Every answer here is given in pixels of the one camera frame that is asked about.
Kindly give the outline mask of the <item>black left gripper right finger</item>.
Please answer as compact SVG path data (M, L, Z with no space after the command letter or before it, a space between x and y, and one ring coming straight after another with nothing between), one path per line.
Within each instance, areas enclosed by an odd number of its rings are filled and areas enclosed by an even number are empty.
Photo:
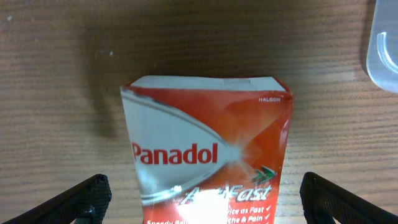
M397 215L313 172L305 173L300 197L308 224L397 224Z

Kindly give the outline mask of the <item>red Panadol box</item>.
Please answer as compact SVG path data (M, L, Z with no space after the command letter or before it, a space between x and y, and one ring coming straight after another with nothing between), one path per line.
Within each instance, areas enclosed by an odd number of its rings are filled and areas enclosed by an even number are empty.
M145 224L275 219L293 94L273 77L121 87Z

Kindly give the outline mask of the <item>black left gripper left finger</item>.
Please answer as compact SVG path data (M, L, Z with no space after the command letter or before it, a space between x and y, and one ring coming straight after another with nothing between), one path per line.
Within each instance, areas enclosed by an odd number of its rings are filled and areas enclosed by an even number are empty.
M96 174L4 224L101 224L111 198L107 176Z

